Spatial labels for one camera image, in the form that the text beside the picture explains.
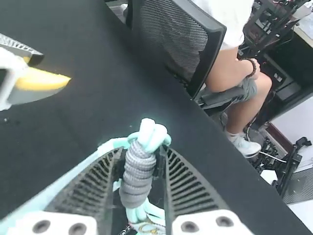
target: gray rope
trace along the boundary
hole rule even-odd
[[[124,207],[134,209],[144,203],[151,190],[156,162],[154,154],[145,152],[137,140],[133,141],[126,152],[125,171],[119,189]]]

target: wrist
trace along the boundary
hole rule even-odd
[[[249,58],[245,58],[240,60],[241,63],[244,64],[245,68],[246,68],[246,78],[250,78],[253,77],[256,73],[256,64],[253,60],[249,59]]]

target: white shirt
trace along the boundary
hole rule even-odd
[[[252,11],[254,0],[192,0],[198,7],[227,27],[221,50],[241,45],[243,29]]]

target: leg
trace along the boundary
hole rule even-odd
[[[237,103],[230,107],[228,112],[228,123],[226,130],[230,133],[237,134],[243,131],[244,127],[256,116],[261,109],[268,92],[272,86],[271,79],[261,73],[255,80],[257,86],[257,95],[252,99]]]

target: yellow object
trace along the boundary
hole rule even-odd
[[[24,76],[17,80],[15,87],[28,91],[49,91],[63,88],[69,81],[67,76],[29,67]]]
[[[23,60],[28,64],[28,62],[30,61],[30,58],[27,57],[27,56],[24,56],[24,57],[23,57]]]

